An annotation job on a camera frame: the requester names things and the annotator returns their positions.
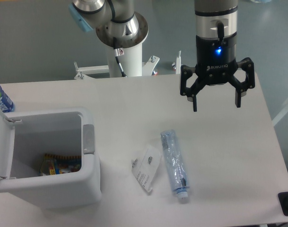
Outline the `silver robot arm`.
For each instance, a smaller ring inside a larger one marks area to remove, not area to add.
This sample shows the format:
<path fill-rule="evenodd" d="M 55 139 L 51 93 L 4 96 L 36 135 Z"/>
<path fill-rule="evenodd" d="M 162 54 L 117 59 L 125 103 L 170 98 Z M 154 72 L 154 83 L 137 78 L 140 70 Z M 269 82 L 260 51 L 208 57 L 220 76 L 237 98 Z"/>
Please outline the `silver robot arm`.
<path fill-rule="evenodd" d="M 229 83 L 236 90 L 236 107 L 240 107 L 242 96 L 255 87 L 253 61 L 236 61 L 237 5 L 236 0 L 194 3 L 197 63 L 180 67 L 180 94 L 193 104 L 205 86 Z M 111 77 L 144 75 L 142 44 L 148 24 L 135 11 L 134 1 L 74 0 L 69 12 L 81 30 L 95 31 L 106 46 Z"/>

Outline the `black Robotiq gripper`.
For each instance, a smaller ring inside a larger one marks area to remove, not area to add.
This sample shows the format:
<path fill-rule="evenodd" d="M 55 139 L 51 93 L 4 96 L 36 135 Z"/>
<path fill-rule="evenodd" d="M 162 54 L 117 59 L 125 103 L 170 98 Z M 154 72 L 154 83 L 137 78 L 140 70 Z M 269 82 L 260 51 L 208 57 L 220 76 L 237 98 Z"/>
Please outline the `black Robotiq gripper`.
<path fill-rule="evenodd" d="M 241 98 L 248 89 L 255 88 L 254 63 L 246 57 L 236 62 L 237 33 L 223 40 L 196 36 L 197 64 L 195 67 L 181 66 L 180 95 L 192 102 L 197 111 L 197 95 L 206 85 L 229 83 L 235 88 L 235 105 L 241 107 Z M 234 74 L 241 69 L 245 72 L 240 82 Z"/>

